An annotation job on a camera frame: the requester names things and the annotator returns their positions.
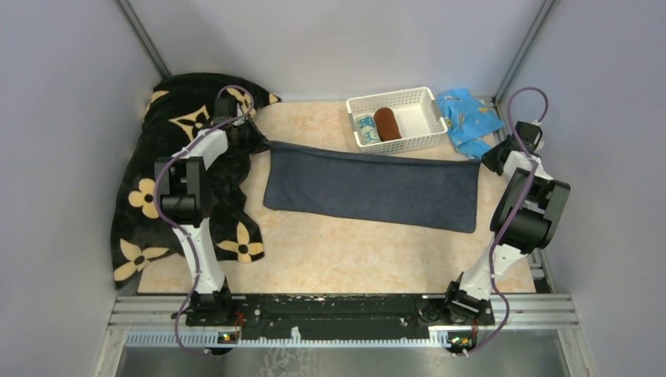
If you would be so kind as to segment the grey blue towel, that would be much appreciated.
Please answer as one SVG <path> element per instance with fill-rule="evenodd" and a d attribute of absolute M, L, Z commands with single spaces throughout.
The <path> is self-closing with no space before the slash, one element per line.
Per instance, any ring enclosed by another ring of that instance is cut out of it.
<path fill-rule="evenodd" d="M 274 141 L 263 203 L 272 210 L 472 233 L 474 161 L 415 159 Z"/>

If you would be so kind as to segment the white plastic basket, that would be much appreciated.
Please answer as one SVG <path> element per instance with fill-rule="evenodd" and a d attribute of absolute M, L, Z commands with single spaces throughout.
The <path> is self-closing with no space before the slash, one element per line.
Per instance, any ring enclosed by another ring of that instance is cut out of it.
<path fill-rule="evenodd" d="M 393 110 L 402 138 L 363 145 L 357 120 L 363 114 L 373 116 L 380 108 Z M 356 145 L 365 154 L 391 155 L 432 148 L 441 144 L 448 132 L 432 91 L 425 86 L 352 97 L 346 101 L 346 110 Z"/>

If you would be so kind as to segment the teal rabbit pattern towel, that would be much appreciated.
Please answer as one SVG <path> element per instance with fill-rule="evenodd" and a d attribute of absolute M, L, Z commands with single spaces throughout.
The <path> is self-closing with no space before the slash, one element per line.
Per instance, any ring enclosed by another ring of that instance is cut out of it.
<path fill-rule="evenodd" d="M 381 141 L 372 115 L 361 115 L 357 120 L 357 125 L 359 128 L 359 138 L 363 145 L 373 145 Z"/>

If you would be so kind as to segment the brown towel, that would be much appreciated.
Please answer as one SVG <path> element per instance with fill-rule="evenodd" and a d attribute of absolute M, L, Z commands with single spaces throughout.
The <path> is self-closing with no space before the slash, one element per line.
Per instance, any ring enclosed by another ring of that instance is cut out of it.
<path fill-rule="evenodd" d="M 402 138 L 395 114 L 391 108 L 380 108 L 373 115 L 381 141 L 394 141 Z"/>

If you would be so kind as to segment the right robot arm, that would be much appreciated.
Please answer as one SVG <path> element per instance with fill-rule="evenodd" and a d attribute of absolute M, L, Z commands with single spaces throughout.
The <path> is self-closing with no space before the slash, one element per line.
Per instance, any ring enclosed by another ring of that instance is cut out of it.
<path fill-rule="evenodd" d="M 453 324 L 472 323 L 490 311 L 490 295 L 507 270 L 554 237 L 571 186 L 545 171 L 536 153 L 542 138 L 539 124 L 519 121 L 482 157 L 490 170 L 507 178 L 507 187 L 490 222 L 489 245 L 446 291 L 442 313 Z"/>

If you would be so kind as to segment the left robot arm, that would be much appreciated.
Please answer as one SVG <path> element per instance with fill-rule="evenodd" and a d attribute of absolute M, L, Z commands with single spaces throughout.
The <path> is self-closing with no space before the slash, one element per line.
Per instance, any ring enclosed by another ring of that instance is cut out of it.
<path fill-rule="evenodd" d="M 211 128 L 201 130 L 181 151 L 155 162 L 155 207 L 180 242 L 192 277 L 192 288 L 177 315 L 186 315 L 185 323 L 192 327 L 231 326 L 239 316 L 214 252 L 210 232 L 214 196 L 207 169 L 229 148 L 225 129 L 249 119 L 254 104 L 235 117 L 228 98 L 218 98 L 216 104 L 222 115 L 213 118 Z"/>

